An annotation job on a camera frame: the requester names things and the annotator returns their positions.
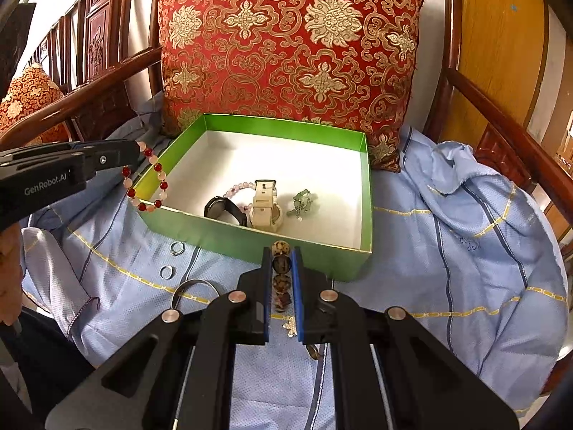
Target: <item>person's hand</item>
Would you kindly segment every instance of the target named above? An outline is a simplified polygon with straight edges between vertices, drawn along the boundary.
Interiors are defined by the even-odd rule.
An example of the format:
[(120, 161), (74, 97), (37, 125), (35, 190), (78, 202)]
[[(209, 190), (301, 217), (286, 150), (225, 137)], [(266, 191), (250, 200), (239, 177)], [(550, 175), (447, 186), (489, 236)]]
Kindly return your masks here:
[(22, 267), (20, 225), (0, 233), (0, 322), (12, 325), (22, 310)]

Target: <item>watch face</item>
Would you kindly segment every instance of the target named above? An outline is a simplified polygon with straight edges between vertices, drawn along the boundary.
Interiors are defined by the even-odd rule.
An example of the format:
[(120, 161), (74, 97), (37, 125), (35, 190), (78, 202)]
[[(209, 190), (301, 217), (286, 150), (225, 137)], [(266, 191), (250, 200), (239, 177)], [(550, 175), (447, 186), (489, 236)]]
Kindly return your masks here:
[(225, 211), (225, 201), (223, 198), (215, 200), (207, 209), (207, 218), (217, 219)]
[(292, 262), (287, 255), (277, 255), (273, 259), (273, 269), (278, 274), (285, 274), (290, 271)]

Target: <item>patterned pillow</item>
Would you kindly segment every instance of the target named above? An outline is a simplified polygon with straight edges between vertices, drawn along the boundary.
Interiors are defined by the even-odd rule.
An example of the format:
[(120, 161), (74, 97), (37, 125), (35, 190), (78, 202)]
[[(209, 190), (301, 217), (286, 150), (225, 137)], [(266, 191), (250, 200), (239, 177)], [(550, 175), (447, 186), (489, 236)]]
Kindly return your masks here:
[(423, 0), (159, 0), (166, 119), (200, 112), (362, 130), (399, 171)]
[[(44, 72), (41, 64), (34, 63), (28, 66), (20, 76), (12, 79), (8, 94), (0, 103), (0, 136), (14, 123), (62, 97), (64, 94)], [(67, 141), (68, 134), (64, 125), (58, 124), (42, 133), (30, 144)]]

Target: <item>screw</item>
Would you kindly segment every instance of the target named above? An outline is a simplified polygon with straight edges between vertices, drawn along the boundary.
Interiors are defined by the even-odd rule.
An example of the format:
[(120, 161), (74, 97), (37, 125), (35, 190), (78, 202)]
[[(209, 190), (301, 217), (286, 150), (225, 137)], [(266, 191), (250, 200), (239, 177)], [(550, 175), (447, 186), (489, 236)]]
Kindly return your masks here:
[(167, 309), (161, 314), (161, 320), (165, 323), (173, 323), (179, 320), (180, 313), (175, 309)]
[(388, 310), (388, 316), (392, 320), (403, 320), (406, 318), (406, 311), (402, 307), (391, 307)]
[(247, 294), (245, 294), (242, 291), (233, 291), (230, 292), (228, 294), (228, 299), (233, 303), (233, 304), (238, 304), (243, 302), (245, 299), (247, 298)]
[(338, 293), (333, 290), (324, 290), (320, 293), (320, 298), (325, 302), (334, 302), (338, 299)]

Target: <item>blue fabric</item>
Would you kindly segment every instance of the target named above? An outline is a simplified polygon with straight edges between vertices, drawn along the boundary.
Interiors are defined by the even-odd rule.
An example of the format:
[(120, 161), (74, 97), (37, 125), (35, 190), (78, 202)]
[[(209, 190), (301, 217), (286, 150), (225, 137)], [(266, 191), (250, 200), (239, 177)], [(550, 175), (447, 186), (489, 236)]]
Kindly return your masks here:
[[(167, 140), (150, 140), (159, 121), (141, 114), (115, 137), (145, 133), (160, 150)], [(334, 288), (369, 309), (405, 307), (522, 415), (567, 326), (567, 282), (551, 228), (531, 197), (478, 164), (470, 147), (435, 145), (407, 126), (401, 147), (401, 173), (371, 175), (373, 254), (360, 279)], [(186, 277), (228, 291), (255, 268), (191, 246), (172, 256), (172, 241), (147, 229), (118, 175), (100, 173), (22, 230), (25, 290), (95, 365), (166, 309)], [(166, 264), (175, 267), (167, 281), (159, 277)], [(180, 309), (202, 309), (212, 296), (197, 285)], [(334, 429), (330, 350), (311, 360), (286, 335), (289, 315), (273, 315), (267, 346), (237, 348), (231, 428)]]

